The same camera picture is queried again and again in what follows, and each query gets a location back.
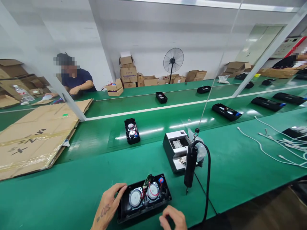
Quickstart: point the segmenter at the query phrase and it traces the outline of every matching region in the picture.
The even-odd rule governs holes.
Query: door
[[[283,26],[255,25],[236,61],[254,65],[282,29]]]

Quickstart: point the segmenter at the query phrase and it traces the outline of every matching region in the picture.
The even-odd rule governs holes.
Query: plastic bottle
[[[27,101],[34,101],[34,97],[31,96],[31,94],[29,94],[26,90],[24,90],[23,88],[20,88],[18,85],[13,85],[13,87],[15,88],[16,92],[20,95],[23,96],[24,99],[26,99]]]

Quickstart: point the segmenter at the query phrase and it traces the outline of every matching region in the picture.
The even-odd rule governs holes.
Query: tattooed hand
[[[105,230],[119,205],[124,191],[127,189],[126,183],[117,183],[102,194],[102,198],[97,209],[92,230]]]

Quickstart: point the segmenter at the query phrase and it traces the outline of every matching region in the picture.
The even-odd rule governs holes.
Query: person
[[[294,54],[277,62],[273,65],[273,69],[284,69],[284,68],[292,68],[296,65],[298,61],[306,61],[307,60],[307,52],[302,54]]]
[[[73,57],[67,53],[59,53],[55,60],[57,65],[60,65],[62,68],[62,85],[70,95],[97,91],[90,73],[75,65]],[[57,93],[46,93],[45,95],[58,96]]]
[[[91,230],[105,230],[114,217],[119,202],[127,189],[126,183],[117,183],[102,194]],[[164,209],[162,216],[159,217],[160,225],[164,230],[171,230],[166,219],[169,216],[175,223],[175,230],[187,230],[185,215],[172,206]]]

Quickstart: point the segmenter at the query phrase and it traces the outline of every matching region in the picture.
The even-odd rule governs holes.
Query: tattoo
[[[96,221],[98,222],[100,220],[101,217],[103,217],[109,210],[110,210],[110,206],[107,204],[102,210],[101,210],[101,214],[100,216],[97,217]]]

